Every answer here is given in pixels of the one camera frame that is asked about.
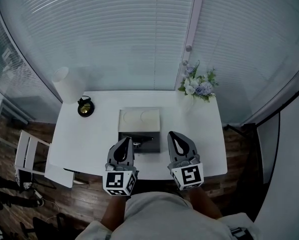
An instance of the white wall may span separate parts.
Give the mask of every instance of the white wall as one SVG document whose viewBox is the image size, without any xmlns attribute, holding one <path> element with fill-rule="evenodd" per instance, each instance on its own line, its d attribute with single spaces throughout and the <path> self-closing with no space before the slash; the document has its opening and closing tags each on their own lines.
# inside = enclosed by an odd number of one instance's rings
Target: white wall
<svg viewBox="0 0 299 240">
<path fill-rule="evenodd" d="M 263 156 L 273 153 L 275 141 L 270 140 L 276 139 L 277 131 L 271 124 L 259 131 Z M 281 111 L 274 172 L 255 225 L 264 240 L 299 240 L 299 97 Z"/>
<path fill-rule="evenodd" d="M 279 131 L 279 115 L 257 128 L 263 165 L 263 182 L 268 183 L 271 177 Z"/>
</svg>

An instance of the person's arm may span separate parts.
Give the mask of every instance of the person's arm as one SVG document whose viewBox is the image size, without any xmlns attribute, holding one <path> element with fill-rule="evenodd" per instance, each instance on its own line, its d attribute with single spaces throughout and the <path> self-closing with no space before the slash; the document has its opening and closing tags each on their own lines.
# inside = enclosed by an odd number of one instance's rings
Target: person's arm
<svg viewBox="0 0 299 240">
<path fill-rule="evenodd" d="M 190 203 L 195 211 L 216 220 L 223 217 L 220 209 L 201 187 L 192 188 L 188 190 L 188 193 Z"/>
<path fill-rule="evenodd" d="M 100 223 L 111 231 L 117 229 L 124 222 L 125 205 L 125 196 L 112 196 Z"/>
</svg>

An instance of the lamp shade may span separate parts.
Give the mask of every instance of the lamp shade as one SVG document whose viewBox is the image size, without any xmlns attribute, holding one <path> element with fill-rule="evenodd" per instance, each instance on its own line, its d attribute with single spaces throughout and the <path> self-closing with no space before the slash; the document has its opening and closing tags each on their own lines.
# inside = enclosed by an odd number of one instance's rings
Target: lamp shade
<svg viewBox="0 0 299 240">
<path fill-rule="evenodd" d="M 84 81 L 66 66 L 59 68 L 51 80 L 64 103 L 76 103 L 84 94 Z"/>
</svg>

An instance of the shoe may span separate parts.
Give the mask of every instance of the shoe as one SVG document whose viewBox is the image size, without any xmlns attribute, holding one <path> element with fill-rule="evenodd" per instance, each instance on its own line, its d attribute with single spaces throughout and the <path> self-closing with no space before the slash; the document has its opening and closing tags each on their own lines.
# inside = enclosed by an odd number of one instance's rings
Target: shoe
<svg viewBox="0 0 299 240">
<path fill-rule="evenodd" d="M 37 204 L 38 204 L 37 207 L 42 207 L 42 206 L 44 206 L 45 202 L 43 199 L 39 199 L 39 200 L 37 200 Z"/>
</svg>

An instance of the cable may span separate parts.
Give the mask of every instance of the cable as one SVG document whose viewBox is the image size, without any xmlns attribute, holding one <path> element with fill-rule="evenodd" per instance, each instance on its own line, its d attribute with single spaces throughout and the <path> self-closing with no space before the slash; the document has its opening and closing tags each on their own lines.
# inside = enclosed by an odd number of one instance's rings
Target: cable
<svg viewBox="0 0 299 240">
<path fill-rule="evenodd" d="M 49 217 L 45 222 L 48 222 L 49 219 L 56 218 L 57 216 Z"/>
<path fill-rule="evenodd" d="M 60 208 L 59 208 L 59 206 L 58 206 L 56 203 L 54 203 L 54 202 L 52 202 L 52 201 L 49 201 L 49 200 L 46 200 L 46 199 L 43 198 L 43 197 L 42 197 L 42 199 L 45 200 L 45 201 L 47 201 L 47 202 L 50 202 L 50 203 L 56 205 L 56 207 L 57 207 L 57 209 L 58 209 L 58 213 L 59 213 L 59 214 L 61 213 L 61 212 L 60 212 Z"/>
<path fill-rule="evenodd" d="M 275 151 L 275 158 L 274 158 L 273 168 L 271 170 L 270 178 L 269 178 L 269 181 L 268 181 L 269 184 L 272 181 L 272 176 L 273 176 L 274 168 L 275 168 L 275 164 L 276 164 L 276 158 L 278 157 L 279 143 L 280 143 L 280 130 L 281 130 L 281 112 L 278 113 L 278 132 L 277 132 L 276 151 Z"/>
<path fill-rule="evenodd" d="M 57 209 L 58 209 L 58 213 L 59 213 L 59 214 L 61 213 L 60 208 L 59 208 L 59 206 L 58 206 L 56 203 L 54 203 L 54 202 L 52 202 L 52 201 L 49 201 L 49 200 L 46 200 L 46 199 L 43 198 L 43 197 L 42 197 L 42 199 L 45 200 L 45 201 L 47 201 L 47 202 L 50 202 L 50 203 L 56 205 L 56 207 L 57 207 Z M 55 218 L 55 217 L 57 217 L 57 215 L 52 216 L 52 217 L 49 217 L 45 222 L 48 222 L 49 219 L 52 219 L 52 218 Z"/>
</svg>

